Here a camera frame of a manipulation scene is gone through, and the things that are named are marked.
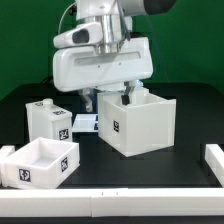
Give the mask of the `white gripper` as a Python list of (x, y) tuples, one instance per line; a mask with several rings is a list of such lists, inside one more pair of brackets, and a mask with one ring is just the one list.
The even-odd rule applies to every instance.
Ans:
[[(97, 55), (93, 46), (58, 50), (53, 57), (53, 80), (62, 92), (149, 78), (153, 65), (146, 37), (125, 41), (119, 53)], [(127, 86), (122, 104), (130, 103), (133, 86)], [(87, 112), (92, 100), (83, 95)]]

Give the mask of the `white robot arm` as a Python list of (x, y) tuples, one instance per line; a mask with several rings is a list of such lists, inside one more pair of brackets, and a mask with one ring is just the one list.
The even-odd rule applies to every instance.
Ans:
[(53, 81), (62, 92), (77, 90), (92, 111), (91, 91), (124, 89), (124, 99), (153, 65), (146, 37), (133, 38), (132, 18), (168, 12), (177, 0), (75, 0), (77, 26), (59, 31), (53, 44)]

